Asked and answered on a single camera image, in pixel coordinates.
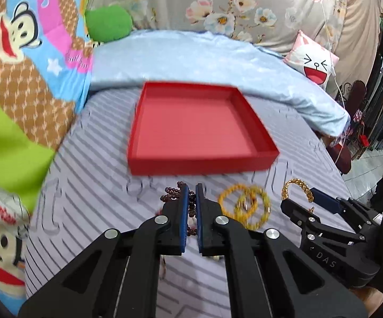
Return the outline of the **grey floral pillow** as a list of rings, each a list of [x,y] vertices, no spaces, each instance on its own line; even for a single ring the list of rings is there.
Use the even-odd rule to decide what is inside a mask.
[[[119,5],[135,29],[211,32],[281,55],[303,32],[329,50],[343,31],[347,0],[88,0],[88,9]]]

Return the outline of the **red cardboard tray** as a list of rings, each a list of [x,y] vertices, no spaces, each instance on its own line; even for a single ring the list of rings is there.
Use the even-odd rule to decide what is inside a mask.
[[[279,150],[235,87],[144,83],[128,143],[135,176],[229,174],[267,170]]]

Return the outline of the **green plush pillow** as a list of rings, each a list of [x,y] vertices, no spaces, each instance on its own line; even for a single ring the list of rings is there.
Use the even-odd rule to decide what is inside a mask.
[[[115,4],[85,11],[86,28],[96,42],[112,42],[128,36],[133,19],[126,9]]]

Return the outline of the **grey striped bed sheet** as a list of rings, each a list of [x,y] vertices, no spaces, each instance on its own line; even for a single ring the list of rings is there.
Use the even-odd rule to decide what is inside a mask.
[[[153,216],[175,176],[132,176],[126,149],[140,89],[95,93],[65,136],[43,182],[26,244],[26,295],[31,297],[108,228],[129,231]],[[299,243],[300,229],[281,209],[281,190],[301,179],[333,197],[350,193],[325,145],[291,107],[259,97],[248,102],[270,133],[279,156],[267,171],[183,176],[190,187],[202,183],[206,196],[236,183],[258,185],[271,200],[268,227]],[[159,281],[158,317],[229,317],[224,263],[199,254],[189,238],[186,252],[166,259]]]

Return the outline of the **gold chain bangle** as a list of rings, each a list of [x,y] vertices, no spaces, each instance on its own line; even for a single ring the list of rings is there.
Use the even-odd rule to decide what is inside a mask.
[[[299,192],[298,196],[290,196],[290,188],[293,188],[294,191],[292,194],[296,194]],[[315,212],[315,196],[313,195],[310,187],[307,185],[305,181],[299,178],[292,178],[287,180],[281,189],[281,200],[292,200],[295,203],[303,204],[303,207],[309,213]]]

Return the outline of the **colorful cartoon monkey quilt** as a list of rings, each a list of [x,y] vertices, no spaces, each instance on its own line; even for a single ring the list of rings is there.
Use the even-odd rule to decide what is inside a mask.
[[[25,302],[33,210],[89,90],[83,13],[84,0],[0,0],[0,317]]]

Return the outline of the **white pink cat cushion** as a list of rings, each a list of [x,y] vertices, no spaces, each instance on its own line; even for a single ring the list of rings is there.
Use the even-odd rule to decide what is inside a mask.
[[[300,30],[292,49],[283,61],[325,90],[339,57]]]

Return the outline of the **light blue blanket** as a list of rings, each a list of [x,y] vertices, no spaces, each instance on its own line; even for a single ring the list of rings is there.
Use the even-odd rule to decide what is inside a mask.
[[[277,54],[211,32],[140,30],[94,50],[91,90],[146,81],[234,86],[290,105],[312,129],[333,137],[350,123],[342,106]]]

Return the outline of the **dark red chair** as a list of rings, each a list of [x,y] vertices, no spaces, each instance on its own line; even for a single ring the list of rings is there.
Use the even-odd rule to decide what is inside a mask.
[[[349,113],[350,120],[353,121],[360,105],[363,102],[366,94],[366,87],[363,81],[355,81],[350,89],[350,94],[345,103],[345,110]],[[334,146],[328,146],[327,151],[332,158],[335,166],[338,168],[340,174],[347,174],[351,170],[351,155],[350,150],[346,145],[347,130],[345,129],[345,136],[338,141]]]

